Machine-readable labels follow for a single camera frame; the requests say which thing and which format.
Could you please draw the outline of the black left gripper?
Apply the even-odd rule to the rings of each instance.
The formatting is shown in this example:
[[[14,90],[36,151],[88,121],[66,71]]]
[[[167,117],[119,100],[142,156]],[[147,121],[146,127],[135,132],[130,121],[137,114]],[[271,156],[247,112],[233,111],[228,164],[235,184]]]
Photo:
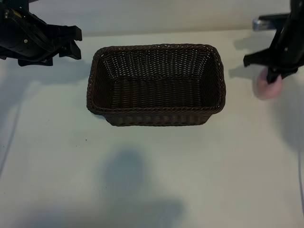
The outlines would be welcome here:
[[[0,58],[17,59],[20,67],[50,67],[56,55],[80,60],[76,41],[81,40],[82,31],[77,26],[47,24],[21,6],[0,8]]]

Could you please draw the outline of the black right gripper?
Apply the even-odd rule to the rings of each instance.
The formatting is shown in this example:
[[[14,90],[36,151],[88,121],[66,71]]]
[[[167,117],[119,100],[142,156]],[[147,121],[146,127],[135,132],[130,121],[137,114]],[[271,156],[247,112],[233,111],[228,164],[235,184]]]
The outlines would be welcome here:
[[[244,56],[243,63],[266,66],[268,84],[297,73],[304,65],[304,29],[278,29],[269,48]]]

